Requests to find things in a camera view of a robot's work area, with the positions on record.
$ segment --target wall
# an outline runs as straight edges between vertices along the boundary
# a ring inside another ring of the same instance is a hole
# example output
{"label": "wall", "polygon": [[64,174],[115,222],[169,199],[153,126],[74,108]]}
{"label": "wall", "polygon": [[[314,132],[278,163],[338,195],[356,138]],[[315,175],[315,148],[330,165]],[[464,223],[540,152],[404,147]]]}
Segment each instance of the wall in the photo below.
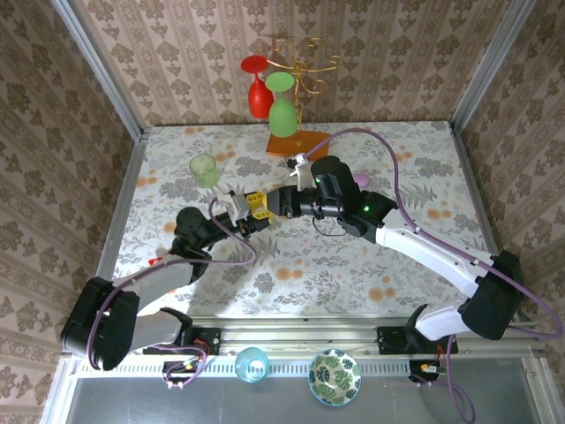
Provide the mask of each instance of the wall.
{"label": "wall", "polygon": [[0,2],[0,422],[39,421],[132,149],[49,2]]}
{"label": "wall", "polygon": [[[565,318],[565,2],[537,1],[463,139],[499,244]],[[553,328],[535,304],[524,311]],[[565,399],[565,343],[546,352]]]}
{"label": "wall", "polygon": [[145,126],[253,121],[240,64],[277,35],[345,64],[306,121],[450,120],[509,1],[75,0]]}

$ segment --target table surface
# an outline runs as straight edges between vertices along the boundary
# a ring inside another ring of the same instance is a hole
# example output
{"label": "table surface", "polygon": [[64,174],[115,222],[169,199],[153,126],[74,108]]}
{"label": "table surface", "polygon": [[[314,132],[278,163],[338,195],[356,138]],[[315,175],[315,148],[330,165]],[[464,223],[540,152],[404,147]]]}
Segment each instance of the table surface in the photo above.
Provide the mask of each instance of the table surface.
{"label": "table surface", "polygon": [[[468,246],[485,249],[471,196],[452,135],[445,122],[310,124],[305,130],[335,133],[364,127],[392,145],[400,163],[400,185],[411,216],[423,226]],[[268,156],[267,125],[163,127],[151,132],[146,157],[125,226],[114,277],[145,268],[174,238],[175,218],[186,206],[207,216],[218,193],[262,190],[277,182],[296,184],[282,158]],[[200,153],[215,156],[220,181],[197,187],[188,163]],[[372,177],[366,190],[394,199],[393,165],[388,152],[368,135],[346,134],[334,141],[331,155],[352,172]],[[324,232],[340,233],[331,219]],[[328,314],[410,316],[424,303],[453,299],[458,291],[412,259],[364,239],[323,237],[308,217],[277,218],[251,237],[255,266],[210,265],[195,284],[168,293],[151,309],[173,307],[190,316],[306,316]],[[217,260],[240,260],[248,253],[238,242],[218,243]]]}

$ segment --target bowl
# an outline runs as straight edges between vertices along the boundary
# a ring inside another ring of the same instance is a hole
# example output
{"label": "bowl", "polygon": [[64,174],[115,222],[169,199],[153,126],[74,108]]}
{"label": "bowl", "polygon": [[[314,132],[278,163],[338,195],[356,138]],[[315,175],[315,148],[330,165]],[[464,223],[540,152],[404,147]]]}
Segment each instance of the bowl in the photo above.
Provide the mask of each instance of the bowl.
{"label": "bowl", "polygon": [[310,365],[308,382],[313,395],[323,404],[347,405],[361,388],[361,368],[341,349],[327,349]]}

